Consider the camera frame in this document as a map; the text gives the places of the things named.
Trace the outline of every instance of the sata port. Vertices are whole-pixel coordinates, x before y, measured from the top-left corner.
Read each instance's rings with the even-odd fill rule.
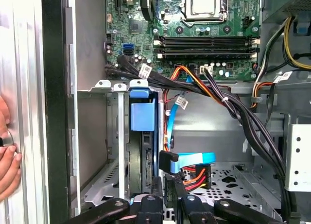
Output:
[[[133,49],[134,50],[134,44],[133,43],[124,43],[123,49]]]
[[[132,49],[125,49],[125,50],[123,50],[123,54],[124,55],[133,55],[134,54],[134,50],[132,50]]]

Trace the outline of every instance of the ram slot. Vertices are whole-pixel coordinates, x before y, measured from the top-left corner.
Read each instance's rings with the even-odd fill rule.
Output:
[[[251,44],[251,39],[246,37],[162,37],[160,40],[165,48],[239,48]]]
[[[163,59],[199,59],[199,58],[213,58],[213,59],[248,59],[256,50],[252,49],[195,49],[195,50],[159,50],[158,55]]]

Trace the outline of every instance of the blue tab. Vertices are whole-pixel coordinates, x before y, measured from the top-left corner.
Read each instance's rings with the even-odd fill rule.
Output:
[[[131,129],[133,131],[154,131],[156,121],[156,100],[152,103],[132,103]]]
[[[180,153],[177,162],[171,161],[171,172],[178,173],[185,166],[215,162],[215,153]]]
[[[134,88],[130,91],[131,98],[148,98],[149,89],[147,88]]]

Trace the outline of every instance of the red cable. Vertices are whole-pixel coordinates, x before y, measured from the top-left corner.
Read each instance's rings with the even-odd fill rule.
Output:
[[[200,180],[200,182],[199,182],[198,184],[195,184],[195,185],[191,185],[191,186],[189,186],[189,187],[186,187],[186,191],[191,190],[191,189],[196,188],[196,187],[200,187],[200,186],[204,183],[205,178],[206,178],[206,176],[204,176],[204,177]]]

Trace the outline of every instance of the cable tie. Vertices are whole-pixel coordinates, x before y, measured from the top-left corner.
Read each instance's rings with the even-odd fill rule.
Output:
[[[280,175],[274,174],[273,178],[277,179],[277,180],[283,180],[283,179],[285,179],[285,176],[280,176]]]
[[[224,101],[228,101],[228,100],[229,100],[228,97],[224,97],[224,98],[222,99],[222,103],[223,103]]]

